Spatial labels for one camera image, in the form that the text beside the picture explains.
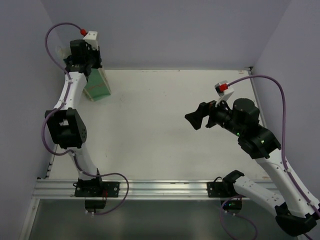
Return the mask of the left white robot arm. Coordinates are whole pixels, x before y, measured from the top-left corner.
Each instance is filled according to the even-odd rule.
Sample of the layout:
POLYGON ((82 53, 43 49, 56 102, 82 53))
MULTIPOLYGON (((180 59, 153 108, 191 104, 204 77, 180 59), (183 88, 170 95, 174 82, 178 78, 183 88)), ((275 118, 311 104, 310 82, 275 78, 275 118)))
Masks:
POLYGON ((45 112, 43 128, 48 128, 52 141, 69 155, 77 169, 76 197, 103 197, 106 193, 98 168, 94 165, 85 142, 87 128, 77 106, 93 67, 101 61, 98 52, 83 39, 70 42, 71 54, 65 60, 64 87, 57 104, 45 112))

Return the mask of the green printed paper bag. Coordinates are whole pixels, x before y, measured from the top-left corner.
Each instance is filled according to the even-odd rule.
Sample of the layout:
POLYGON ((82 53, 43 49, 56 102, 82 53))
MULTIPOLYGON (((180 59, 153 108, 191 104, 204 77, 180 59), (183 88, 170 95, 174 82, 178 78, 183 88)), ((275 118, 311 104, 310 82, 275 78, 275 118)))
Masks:
POLYGON ((92 69, 87 84, 83 90, 85 96, 92 102, 99 101, 111 95, 111 88, 103 67, 92 69))

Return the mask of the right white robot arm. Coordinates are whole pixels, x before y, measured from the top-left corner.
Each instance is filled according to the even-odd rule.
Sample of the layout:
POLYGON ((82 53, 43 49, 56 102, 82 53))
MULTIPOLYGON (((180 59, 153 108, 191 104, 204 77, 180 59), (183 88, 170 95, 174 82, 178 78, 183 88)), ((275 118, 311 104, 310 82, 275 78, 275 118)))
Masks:
POLYGON ((298 179, 288 161, 281 159, 281 144, 270 130, 259 124, 259 115, 260 110, 252 100, 239 98, 232 107, 224 100, 202 102, 196 111, 184 117, 195 130, 208 117, 206 128, 218 125, 236 135, 240 148, 265 170, 279 193, 254 183, 239 170, 227 174, 221 183, 208 183, 209 188, 231 197, 250 198, 269 211, 286 234, 304 235, 320 219, 320 202, 298 179))

